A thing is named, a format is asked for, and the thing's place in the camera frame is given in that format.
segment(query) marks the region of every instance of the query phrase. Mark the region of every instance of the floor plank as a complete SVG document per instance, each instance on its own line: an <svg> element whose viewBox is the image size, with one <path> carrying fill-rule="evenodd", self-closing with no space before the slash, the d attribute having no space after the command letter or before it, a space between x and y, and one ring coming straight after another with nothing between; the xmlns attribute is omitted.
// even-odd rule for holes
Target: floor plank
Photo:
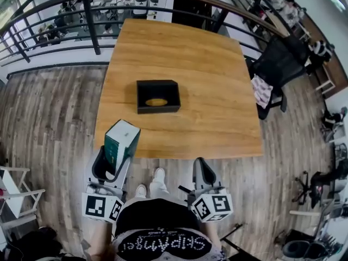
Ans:
<svg viewBox="0 0 348 261"><path fill-rule="evenodd" d="M80 211L83 169L94 141L99 98L106 66L42 69L11 76L0 90L0 142L10 166L31 169L33 189L46 189L39 203L40 226L51 226L66 251L82 255L91 220ZM265 155L255 158L208 160L229 188L234 214L219 223L220 235L245 223L232 241L261 260L274 260L274 237L293 227L309 230L315 221L289 215L303 170L326 171L332 149L323 142L319 118L324 108L307 77L289 83L284 92L288 110L272 109L260 125ZM149 184L156 167L166 170L168 190L191 185L193 160L135 159L127 183L128 198L140 183Z"/></svg>

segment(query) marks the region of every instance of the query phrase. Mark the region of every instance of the black chair backrest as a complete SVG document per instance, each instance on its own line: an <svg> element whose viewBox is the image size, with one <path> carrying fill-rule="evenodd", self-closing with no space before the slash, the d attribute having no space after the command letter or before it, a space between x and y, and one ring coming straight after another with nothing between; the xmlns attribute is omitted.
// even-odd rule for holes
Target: black chair backrest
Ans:
<svg viewBox="0 0 348 261"><path fill-rule="evenodd" d="M273 36L264 53L251 66L257 74L274 88L281 88L305 72L308 49L298 38Z"/></svg>
<svg viewBox="0 0 348 261"><path fill-rule="evenodd" d="M283 247L283 254L289 258L302 258L309 248L307 241L290 241Z"/></svg>
<svg viewBox="0 0 348 261"><path fill-rule="evenodd" d="M55 24L57 27L66 26L63 17L58 17L58 18L56 18L56 19L54 20L54 24Z"/></svg>
<svg viewBox="0 0 348 261"><path fill-rule="evenodd" d="M47 39L46 37L40 36L40 37L38 38L38 43L39 43L39 44L41 44L41 43L43 43L43 42L47 42L47 41L48 41L48 39ZM40 47L46 47L46 46L48 46L48 44L41 45Z"/></svg>
<svg viewBox="0 0 348 261"><path fill-rule="evenodd" d="M326 256L328 256L328 252L324 245L320 243L311 243L304 257L309 260L317 260Z"/></svg>

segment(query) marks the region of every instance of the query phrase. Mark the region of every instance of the black office chair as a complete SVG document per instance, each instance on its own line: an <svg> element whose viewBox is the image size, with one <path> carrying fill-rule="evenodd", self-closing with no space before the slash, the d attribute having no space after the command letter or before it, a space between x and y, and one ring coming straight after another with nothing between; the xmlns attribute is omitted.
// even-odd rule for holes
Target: black office chair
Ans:
<svg viewBox="0 0 348 261"><path fill-rule="evenodd" d="M309 195L313 209L321 200L324 185L330 185L331 181L347 177L348 159L341 160L337 168L329 173L316 172L310 179L310 185L308 185L308 172L304 171L303 174L306 175L306 183L299 178L295 178L295 181L301 184L302 192L293 199L293 202L299 202L299 205L304 205Z"/></svg>
<svg viewBox="0 0 348 261"><path fill-rule="evenodd" d="M66 34L67 30L66 29L60 29L59 27L66 26L66 23L64 21L63 17L58 17L54 20L54 24L56 25L58 31L60 31L62 34Z"/></svg>
<svg viewBox="0 0 348 261"><path fill-rule="evenodd" d="M39 36L38 37L38 44L42 44L42 43L47 42L47 41L48 41L48 39L46 37L44 37L44 36ZM46 47L46 46L48 46L47 43L44 44L44 45L40 45L40 47Z"/></svg>
<svg viewBox="0 0 348 261"><path fill-rule="evenodd" d="M291 241L283 247L283 254L294 260L323 260L329 255L322 243Z"/></svg>
<svg viewBox="0 0 348 261"><path fill-rule="evenodd" d="M273 86L271 99L267 107L263 109L257 104L257 111L261 120L266 119L272 107L280 106L282 112L286 111L287 98L282 91L282 87L306 73L304 64L307 58L306 46L295 36L288 36L283 39L273 36L259 59L255 62L246 60L251 79L256 74Z"/></svg>

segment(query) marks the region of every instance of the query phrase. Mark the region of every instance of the white sneaker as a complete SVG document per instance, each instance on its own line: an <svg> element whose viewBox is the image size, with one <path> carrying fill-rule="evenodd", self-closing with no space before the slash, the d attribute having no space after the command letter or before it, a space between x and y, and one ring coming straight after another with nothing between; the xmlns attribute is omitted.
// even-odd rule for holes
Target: white sneaker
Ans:
<svg viewBox="0 0 348 261"><path fill-rule="evenodd" d="M156 171L154 173L153 181L154 182L164 183L164 177L165 177L164 169L159 167L159 168L156 169Z"/></svg>
<svg viewBox="0 0 348 261"><path fill-rule="evenodd" d="M146 198L146 187L143 184L138 185L135 190L135 197Z"/></svg>

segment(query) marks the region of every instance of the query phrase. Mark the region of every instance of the table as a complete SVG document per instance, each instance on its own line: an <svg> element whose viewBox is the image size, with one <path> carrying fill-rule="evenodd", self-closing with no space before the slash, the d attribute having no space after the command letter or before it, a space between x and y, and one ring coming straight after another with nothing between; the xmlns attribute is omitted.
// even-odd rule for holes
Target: table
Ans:
<svg viewBox="0 0 348 261"><path fill-rule="evenodd" d="M266 11L266 15L272 21L274 26L279 30L279 32L281 32L286 37L290 36L290 33L288 32L284 24L279 20L277 16L275 16L270 11Z"/></svg>
<svg viewBox="0 0 348 261"><path fill-rule="evenodd" d="M136 81L172 79L177 113L136 110ZM119 119L141 128L136 157L194 159L263 154L249 73L236 40L180 24L126 19L101 94L95 148Z"/></svg>
<svg viewBox="0 0 348 261"><path fill-rule="evenodd" d="M70 38L70 37L77 37L78 36L78 32L69 32L69 33L66 33L65 36L61 39L61 42L60 43L68 43L68 42L75 42L76 39L73 39L73 40L66 40L64 41L65 38Z"/></svg>

